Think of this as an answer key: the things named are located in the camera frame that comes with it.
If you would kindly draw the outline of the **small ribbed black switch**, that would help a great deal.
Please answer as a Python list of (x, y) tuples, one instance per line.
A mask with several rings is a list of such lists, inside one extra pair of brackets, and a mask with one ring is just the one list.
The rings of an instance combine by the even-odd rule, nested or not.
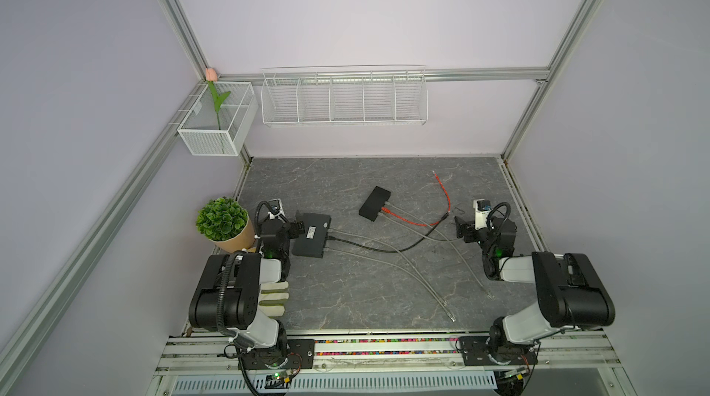
[(391, 192), (389, 190), (376, 186), (360, 207), (359, 215), (366, 218), (366, 220), (375, 221), (390, 196)]

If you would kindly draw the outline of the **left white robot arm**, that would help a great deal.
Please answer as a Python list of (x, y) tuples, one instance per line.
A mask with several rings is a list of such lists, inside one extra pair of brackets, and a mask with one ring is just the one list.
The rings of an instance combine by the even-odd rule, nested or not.
[(297, 220), (275, 218), (262, 223), (256, 234), (253, 221), (226, 240), (225, 255), (211, 255), (205, 264), (188, 310), (190, 325), (218, 332), (238, 353), (288, 354), (283, 325), (259, 307), (263, 292), (286, 283), (290, 271), (290, 242), (305, 233)]

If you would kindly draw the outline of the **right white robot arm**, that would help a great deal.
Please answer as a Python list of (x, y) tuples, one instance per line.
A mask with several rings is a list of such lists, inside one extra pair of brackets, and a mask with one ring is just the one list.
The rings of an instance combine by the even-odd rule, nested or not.
[(514, 255), (517, 227), (512, 221), (491, 218), (481, 228), (460, 218), (455, 223), (458, 238), (481, 248), (488, 279), (535, 288), (534, 303), (495, 320), (489, 331), (491, 350), (531, 346), (566, 329), (598, 329), (615, 321), (615, 305), (587, 255)]

